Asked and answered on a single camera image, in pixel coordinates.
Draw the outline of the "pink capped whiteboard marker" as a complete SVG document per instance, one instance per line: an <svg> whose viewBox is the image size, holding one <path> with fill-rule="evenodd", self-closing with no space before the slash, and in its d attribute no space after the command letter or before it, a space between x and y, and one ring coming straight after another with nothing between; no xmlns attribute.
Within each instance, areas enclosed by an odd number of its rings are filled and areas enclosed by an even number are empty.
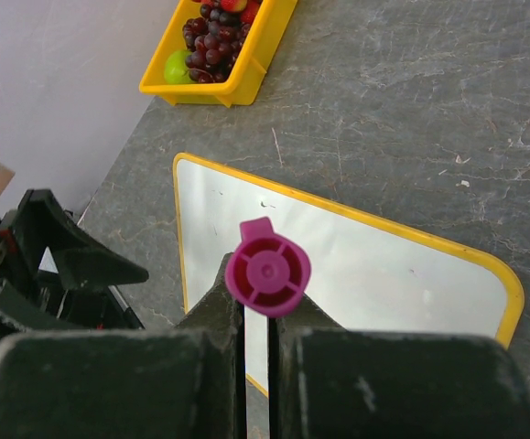
<svg viewBox="0 0 530 439"><path fill-rule="evenodd" d="M241 242L224 280L240 304L269 318L292 313L305 295L311 262L296 243L278 234L268 217L240 224Z"/></svg>

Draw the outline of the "yellow framed whiteboard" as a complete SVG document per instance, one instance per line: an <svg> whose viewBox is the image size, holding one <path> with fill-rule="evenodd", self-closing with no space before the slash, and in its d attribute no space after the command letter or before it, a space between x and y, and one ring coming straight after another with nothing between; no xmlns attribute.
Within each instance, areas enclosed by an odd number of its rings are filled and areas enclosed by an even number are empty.
<svg viewBox="0 0 530 439"><path fill-rule="evenodd" d="M178 154L174 194L183 305L210 290L243 221L267 217L308 255L307 295L354 330L470 334L509 345L525 306L486 252L211 160Z"/></svg>

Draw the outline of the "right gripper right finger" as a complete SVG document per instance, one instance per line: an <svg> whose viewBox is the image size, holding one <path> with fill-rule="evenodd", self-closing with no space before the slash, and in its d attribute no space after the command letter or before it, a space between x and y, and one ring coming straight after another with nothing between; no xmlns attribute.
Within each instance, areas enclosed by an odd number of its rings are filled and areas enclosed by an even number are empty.
<svg viewBox="0 0 530 439"><path fill-rule="evenodd" d="M357 331L311 299L268 322L275 438L530 438L530 393L487 337Z"/></svg>

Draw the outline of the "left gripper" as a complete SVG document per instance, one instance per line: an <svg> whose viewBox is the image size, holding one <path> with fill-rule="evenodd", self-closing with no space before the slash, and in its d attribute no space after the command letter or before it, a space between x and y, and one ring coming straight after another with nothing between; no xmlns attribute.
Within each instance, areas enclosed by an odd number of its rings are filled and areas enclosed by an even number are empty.
<svg viewBox="0 0 530 439"><path fill-rule="evenodd" d="M20 293L38 291L37 274L49 250L66 289L100 291L110 285L141 284L144 267L92 238L64 212L49 189L30 189L24 211L0 219L0 340L30 331L142 329L133 309L111 287L103 292L66 291L53 309Z"/></svg>

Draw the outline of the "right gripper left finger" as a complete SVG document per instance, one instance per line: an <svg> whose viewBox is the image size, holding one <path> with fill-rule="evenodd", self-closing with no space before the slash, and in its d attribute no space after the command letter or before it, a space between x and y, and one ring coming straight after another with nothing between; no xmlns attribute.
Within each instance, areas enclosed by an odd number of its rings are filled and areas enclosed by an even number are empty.
<svg viewBox="0 0 530 439"><path fill-rule="evenodd" d="M0 438L243 438L243 308L218 273L175 326L0 342Z"/></svg>

